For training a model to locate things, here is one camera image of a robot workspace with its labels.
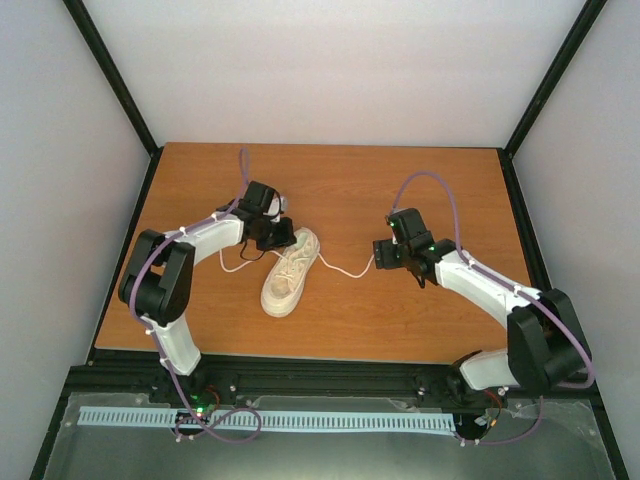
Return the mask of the white sneaker shoe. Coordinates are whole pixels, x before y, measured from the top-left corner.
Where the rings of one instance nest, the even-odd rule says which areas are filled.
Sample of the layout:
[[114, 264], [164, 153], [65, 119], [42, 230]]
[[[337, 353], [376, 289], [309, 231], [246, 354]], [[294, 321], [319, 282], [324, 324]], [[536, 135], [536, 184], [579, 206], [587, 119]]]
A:
[[302, 227], [294, 235], [296, 242], [276, 253], [278, 260], [261, 291], [264, 312], [275, 318], [288, 316], [297, 307], [306, 277], [320, 253], [318, 237], [310, 229]]

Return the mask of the white shoelace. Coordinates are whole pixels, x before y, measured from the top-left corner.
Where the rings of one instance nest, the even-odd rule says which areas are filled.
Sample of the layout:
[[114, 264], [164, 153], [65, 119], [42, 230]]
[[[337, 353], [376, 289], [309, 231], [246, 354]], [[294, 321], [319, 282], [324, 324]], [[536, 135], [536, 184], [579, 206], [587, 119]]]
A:
[[[236, 273], [236, 272], [240, 271], [241, 269], [245, 268], [246, 266], [258, 261], [258, 260], [255, 260], [255, 259], [249, 260], [249, 259], [242, 259], [241, 258], [242, 261], [241, 261], [240, 264], [238, 264], [238, 265], [236, 265], [234, 267], [228, 267], [226, 265], [226, 263], [225, 263], [224, 253], [225, 253], [224, 249], [218, 252], [219, 264], [220, 264], [220, 267], [221, 267], [222, 271], [225, 272], [225, 273], [229, 273], [229, 274], [230, 273]], [[325, 256], [322, 254], [322, 252], [318, 253], [318, 258], [321, 260], [322, 264], [326, 268], [328, 268], [330, 270], [333, 270], [333, 271], [337, 271], [337, 272], [339, 272], [339, 273], [341, 273], [341, 274], [343, 274], [343, 275], [345, 275], [345, 276], [347, 276], [349, 278], [352, 278], [352, 279], [360, 279], [360, 278], [364, 277], [369, 272], [372, 264], [374, 263], [374, 255], [371, 255], [369, 257], [365, 267], [363, 268], [363, 270], [360, 271], [359, 273], [353, 273], [353, 272], [350, 272], [350, 271], [348, 271], [348, 270], [346, 270], [346, 269], [344, 269], [342, 267], [339, 267], [337, 265], [334, 265], [334, 264], [328, 262], [327, 259], [325, 258]]]

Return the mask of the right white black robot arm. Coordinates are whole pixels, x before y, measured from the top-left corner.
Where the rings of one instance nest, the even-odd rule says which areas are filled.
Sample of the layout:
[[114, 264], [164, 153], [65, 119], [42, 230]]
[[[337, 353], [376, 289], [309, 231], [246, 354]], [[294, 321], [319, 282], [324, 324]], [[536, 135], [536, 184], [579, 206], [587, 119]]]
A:
[[432, 283], [457, 293], [506, 330], [506, 348], [472, 353], [455, 364], [462, 389], [521, 387], [544, 395], [554, 387], [593, 385], [591, 354], [567, 294], [518, 284], [456, 242], [434, 240], [414, 208], [396, 210], [386, 222], [392, 236], [373, 244], [377, 268], [404, 268], [420, 287]]

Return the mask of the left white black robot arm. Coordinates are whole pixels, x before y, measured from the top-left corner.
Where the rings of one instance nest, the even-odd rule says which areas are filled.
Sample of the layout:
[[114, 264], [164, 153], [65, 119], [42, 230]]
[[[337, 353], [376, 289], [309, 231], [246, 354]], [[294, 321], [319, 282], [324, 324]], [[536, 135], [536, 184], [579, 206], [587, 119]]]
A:
[[176, 375], [172, 388], [186, 402], [201, 400], [208, 378], [198, 371], [201, 352], [186, 320], [193, 271], [208, 257], [249, 241], [260, 252], [296, 242], [293, 222], [285, 216], [287, 199], [257, 181], [243, 196], [209, 217], [166, 233], [147, 229], [139, 234], [122, 274], [118, 297], [157, 343], [160, 362]]

